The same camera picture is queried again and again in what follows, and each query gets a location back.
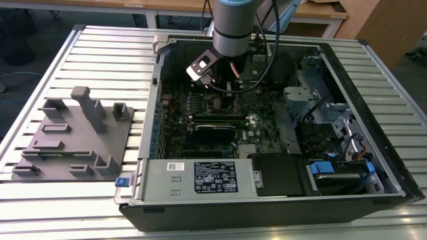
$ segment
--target white table leg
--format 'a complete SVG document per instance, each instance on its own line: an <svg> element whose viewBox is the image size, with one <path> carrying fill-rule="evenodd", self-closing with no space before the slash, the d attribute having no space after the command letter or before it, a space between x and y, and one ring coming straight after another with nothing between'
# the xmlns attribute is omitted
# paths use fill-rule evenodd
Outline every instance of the white table leg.
<svg viewBox="0 0 427 240"><path fill-rule="evenodd" d="M341 23L342 19L333 19L329 25L326 25L321 38L332 39L340 29Z"/></svg>
<svg viewBox="0 0 427 240"><path fill-rule="evenodd" d="M154 10L145 10L145 18L146 18L146 27L149 29L157 28L157 21L156 21L156 11Z"/></svg>

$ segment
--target black cable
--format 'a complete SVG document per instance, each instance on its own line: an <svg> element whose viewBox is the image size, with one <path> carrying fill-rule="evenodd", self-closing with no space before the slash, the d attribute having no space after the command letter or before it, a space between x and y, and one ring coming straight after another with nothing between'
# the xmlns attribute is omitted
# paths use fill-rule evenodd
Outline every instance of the black cable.
<svg viewBox="0 0 427 240"><path fill-rule="evenodd" d="M276 62L280 58L282 57L286 57L288 59L290 59L292 63L293 63L293 69L294 69L294 72L293 72L293 75L298 75L298 65L296 64L296 61L293 59L293 57L290 57L290 55L288 55L285 52L280 53L273 61L272 61L272 66L270 66L270 69L269 69L269 72L268 72L268 79L273 82L273 70L274 70L274 65L276 65Z"/></svg>
<svg viewBox="0 0 427 240"><path fill-rule="evenodd" d="M206 0L206 6L208 6L208 11L209 11L209 13L210 13L212 21L214 22L209 0Z"/></svg>
<svg viewBox="0 0 427 240"><path fill-rule="evenodd" d="M308 110L304 117L301 118L300 120L301 122L305 122L305 119L308 118L309 114L313 113L313 111L320 107L320 105L325 102L329 96L330 96L330 93L328 95L324 95L322 98L320 98L320 100L314 103L314 105L312 106L312 108Z"/></svg>
<svg viewBox="0 0 427 240"><path fill-rule="evenodd" d="M277 5L276 5L276 0L272 0L272 8L273 8L273 14L274 14L274 21L276 21L276 24L274 24L274 42L273 42L273 50L272 50L272 54L270 54L270 59L269 59L269 62L268 62L268 65L265 65L262 71L261 71L261 76L258 77L256 83L246 89L242 89L242 90L224 90L224 89L220 89L217 88L216 86L210 86L212 89L214 89L216 91L218 92L222 92L222 93L226 93L226 94L241 94L241 93L246 93L249 92L250 90L253 90L256 88L256 86L260 84L265 74L268 73L268 70L272 66L272 63L273 63L273 59L276 57L276 52L277 52L277 46L278 46L278 36L280 36L280 18L278 18L278 9L277 9ZM264 35L264 32L261 31L261 36L262 36L262 39L265 41L265 44L266 44L266 39L265 39L265 35Z"/></svg>
<svg viewBox="0 0 427 240"><path fill-rule="evenodd" d="M269 15L269 13L272 12L272 10L273 10L273 5L270 4L270 6L269 6L269 8L268 8L268 11L266 11L266 13L265 13L265 15L264 15L264 18L262 18L261 21L260 21L260 27L264 26L266 17L268 17L268 15Z"/></svg>
<svg viewBox="0 0 427 240"><path fill-rule="evenodd" d="M260 22L260 17L258 17L258 14L254 13L254 17L256 17L256 21L257 21L257 25L258 25L258 28L257 30L260 30L260 34L261 34L261 38L262 38L262 44L264 44L264 65L262 65L262 70L258 72L258 74L254 76L254 77L250 77L250 78L241 78L240 76L236 76L237 79L242 82L250 82L256 79L258 79L261 77L261 74L262 74L262 71L266 71L266 64L268 64L268 46L266 46L266 39L265 39L265 34L264 34L264 30L261 28L261 22Z"/></svg>
<svg viewBox="0 0 427 240"><path fill-rule="evenodd" d="M352 139L353 139L356 136L358 136L358 133L352 134L352 135L349 136L346 142L345 142L344 148L341 149L341 153L340 153L340 159L341 159L341 160L345 158L345 152L346 152L349 143L352 142Z"/></svg>
<svg viewBox="0 0 427 240"><path fill-rule="evenodd" d="M200 17L200 32L202 32L202 16L205 15L206 3L208 3L208 0L204 0L201 17Z"/></svg>

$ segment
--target motherboard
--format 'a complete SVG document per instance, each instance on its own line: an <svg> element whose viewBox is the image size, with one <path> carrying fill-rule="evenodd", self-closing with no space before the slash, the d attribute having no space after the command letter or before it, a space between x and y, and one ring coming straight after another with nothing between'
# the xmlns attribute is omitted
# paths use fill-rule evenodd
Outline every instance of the motherboard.
<svg viewBox="0 0 427 240"><path fill-rule="evenodd" d="M278 92L258 87L229 96L190 86L162 88L164 158L237 159L281 153L272 104Z"/></svg>

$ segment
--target wire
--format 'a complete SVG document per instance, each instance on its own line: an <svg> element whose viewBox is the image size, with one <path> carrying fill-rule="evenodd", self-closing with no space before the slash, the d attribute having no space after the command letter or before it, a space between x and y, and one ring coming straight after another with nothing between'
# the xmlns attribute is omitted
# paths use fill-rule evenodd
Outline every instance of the wire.
<svg viewBox="0 0 427 240"><path fill-rule="evenodd" d="M218 92L222 92L222 93L226 93L226 94L241 94L241 93L246 93L246 92L252 91L256 88L256 86L260 84L265 74L268 73L268 70L269 70L269 68L272 66L272 63L273 63L273 59L276 57L277 46L278 46L278 36L280 36L280 23L278 23L280 18L278 18L278 9L277 9L277 5L276 5L276 0L272 0L272 8L273 8L273 14L274 14L274 20L276 20L274 42L273 42L273 50L272 50L272 54L270 54L270 59L269 59L268 64L264 65L264 68L262 68L262 71L261 71L261 75L260 75L256 83L250 87L248 87L246 89L242 89L242 90L234 90L234 91L224 90L224 89L220 89L220 88L217 88L216 86L212 85L210 87ZM256 20L257 20L258 27L261 27L260 18L257 16L257 14L254 14L254 15L256 15ZM262 29L260 29L260 33L261 33L261 37L264 39L264 45L266 46L266 39L265 39L265 35L264 35Z"/></svg>
<svg viewBox="0 0 427 240"><path fill-rule="evenodd" d="M325 102L325 100L328 99L329 96L330 96L330 93L328 95L325 95L322 98L320 98L320 100L314 103L314 105L312 106L312 108L308 110L304 117L301 118L301 120L300 120L301 122L305 122L305 119L308 118L308 116L320 107L320 105Z"/></svg>
<svg viewBox="0 0 427 240"><path fill-rule="evenodd" d="M360 153L354 156L354 159L357 160L357 161L360 161L360 159L361 159L361 156L366 153L366 151L368 151L368 149L366 149L366 146L361 143L361 141L358 141L358 145L361 146L361 151L360 151Z"/></svg>
<svg viewBox="0 0 427 240"><path fill-rule="evenodd" d="M356 136L358 136L358 133L352 134L352 135L349 136L346 142L345 142L344 148L341 149L341 153L340 153L340 159L341 159L341 160L345 158L345 152L346 152L349 143L350 143L352 139L353 139Z"/></svg>
<svg viewBox="0 0 427 240"><path fill-rule="evenodd" d="M297 65L293 57L290 57L289 54L286 54L285 52L282 52L282 53L280 53L280 54L277 55L277 57L276 57L276 58L273 59L273 61L272 61L270 70L269 70L269 72L268 72L268 73L269 73L269 74L268 74L268 75L269 75L268 78L269 78L270 81L273 81L274 65L276 65L276 63L277 63L277 60L278 60L280 58L282 58L282 57L286 57L288 59L290 59L290 61L292 61L292 63L293 63L293 69L294 69L293 76L297 76L297 75L298 75L298 65Z"/></svg>
<svg viewBox="0 0 427 240"><path fill-rule="evenodd" d="M266 66L268 66L268 49L266 49L268 46L266 46L266 39L265 39L264 30L262 30L262 28L261 28L261 22L260 22L260 18L258 18L257 13L254 13L254 16L256 16L256 21L257 21L258 30L260 30L260 34L261 34L261 37L262 37L262 43L264 43L264 66L262 66L262 70L258 72L258 74L257 74L254 77L250 77L250 78L246 78L246 79L241 78L240 74L236 74L237 71L233 71L233 74L234 74L236 78L237 78L240 81L244 81L244 82L254 81L254 80L257 80L258 78L262 79L262 78L264 78L264 71L268 72L268 68L266 68Z"/></svg>
<svg viewBox="0 0 427 240"><path fill-rule="evenodd" d="M200 32L202 32L202 16L205 15L206 3L208 3L208 0L204 0L201 17L200 17Z"/></svg>
<svg viewBox="0 0 427 240"><path fill-rule="evenodd" d="M209 0L206 0L206 6L208 6L208 11L209 11L209 13L210 13L212 21L214 22Z"/></svg>
<svg viewBox="0 0 427 240"><path fill-rule="evenodd" d="M262 27L262 25L264 25L264 23L265 23L265 20L266 20L266 18L268 18L268 15L269 15L269 13L272 12L272 10L273 10L273 5L270 4L270 6L269 6L269 8L268 8L268 11L266 11L266 13L265 13L265 15L264 15L264 17L262 17L262 19L261 19L261 22L260 22L260 27Z"/></svg>

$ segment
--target vertical post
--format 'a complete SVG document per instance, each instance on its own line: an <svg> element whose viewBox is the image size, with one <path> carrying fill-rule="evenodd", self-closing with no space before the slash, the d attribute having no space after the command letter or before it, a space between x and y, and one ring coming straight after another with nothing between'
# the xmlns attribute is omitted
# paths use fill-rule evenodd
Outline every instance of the vertical post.
<svg viewBox="0 0 427 240"><path fill-rule="evenodd" d="M78 102L84 116L90 123L94 132L100 134L105 130L105 125L102 123L100 112L93 106L89 93L90 89L86 86L74 86L70 92L70 98Z"/></svg>

